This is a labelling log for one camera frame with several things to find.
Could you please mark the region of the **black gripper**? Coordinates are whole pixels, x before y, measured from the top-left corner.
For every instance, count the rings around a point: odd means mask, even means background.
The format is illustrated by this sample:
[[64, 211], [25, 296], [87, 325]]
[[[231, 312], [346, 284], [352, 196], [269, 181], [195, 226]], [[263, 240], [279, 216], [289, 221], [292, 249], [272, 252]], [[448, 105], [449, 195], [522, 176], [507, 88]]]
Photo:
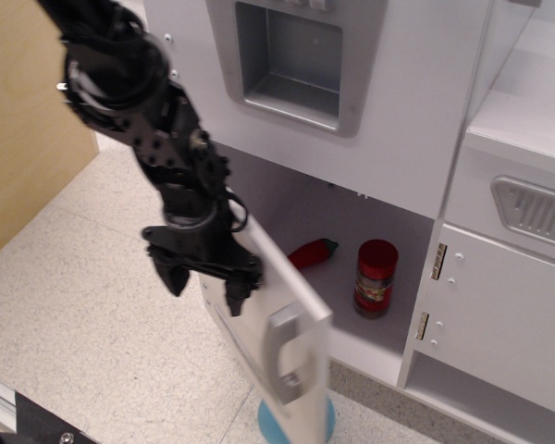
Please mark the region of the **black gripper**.
[[241, 219], [230, 212], [226, 216], [224, 220], [223, 214], [214, 210], [206, 217], [147, 227], [142, 236], [149, 243], [156, 272], [173, 296], [184, 291], [191, 271], [220, 278], [226, 281], [227, 305], [236, 317], [252, 291], [259, 288], [263, 264], [235, 238], [247, 227], [249, 213]]

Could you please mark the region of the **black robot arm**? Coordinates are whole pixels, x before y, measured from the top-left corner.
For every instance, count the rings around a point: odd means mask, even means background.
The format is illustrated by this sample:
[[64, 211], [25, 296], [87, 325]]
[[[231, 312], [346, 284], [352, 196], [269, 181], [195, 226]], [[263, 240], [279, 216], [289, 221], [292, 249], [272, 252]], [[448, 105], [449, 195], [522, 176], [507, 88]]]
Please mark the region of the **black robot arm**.
[[216, 152], [161, 44], [114, 1], [45, 1], [66, 49], [61, 91], [89, 128], [128, 145], [163, 202], [142, 235], [159, 277], [180, 295], [191, 272], [220, 278], [232, 315], [256, 290], [261, 260], [235, 240], [228, 161]]

